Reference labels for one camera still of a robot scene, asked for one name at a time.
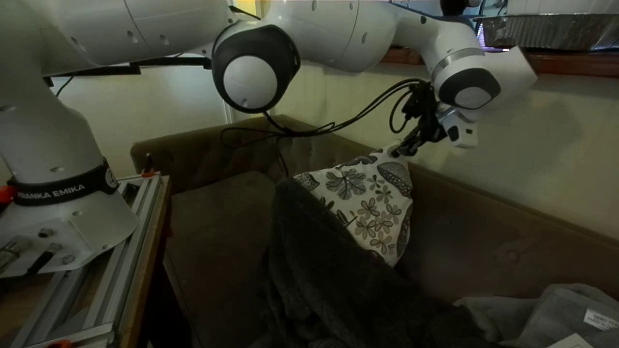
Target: patterned fabric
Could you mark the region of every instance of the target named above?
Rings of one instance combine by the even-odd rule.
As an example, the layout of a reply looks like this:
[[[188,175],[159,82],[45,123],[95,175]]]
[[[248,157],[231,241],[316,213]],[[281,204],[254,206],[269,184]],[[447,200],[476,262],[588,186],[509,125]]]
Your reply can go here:
[[[412,183],[407,161],[387,152],[296,177],[352,235],[360,248],[395,268],[411,237]]]

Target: black fabric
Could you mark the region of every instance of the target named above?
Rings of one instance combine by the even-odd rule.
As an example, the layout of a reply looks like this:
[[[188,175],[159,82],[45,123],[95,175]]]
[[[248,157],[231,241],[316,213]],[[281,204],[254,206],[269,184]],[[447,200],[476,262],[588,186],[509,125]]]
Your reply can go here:
[[[486,348],[467,312],[430,299],[294,181],[277,188],[265,258],[269,339],[254,348]]]

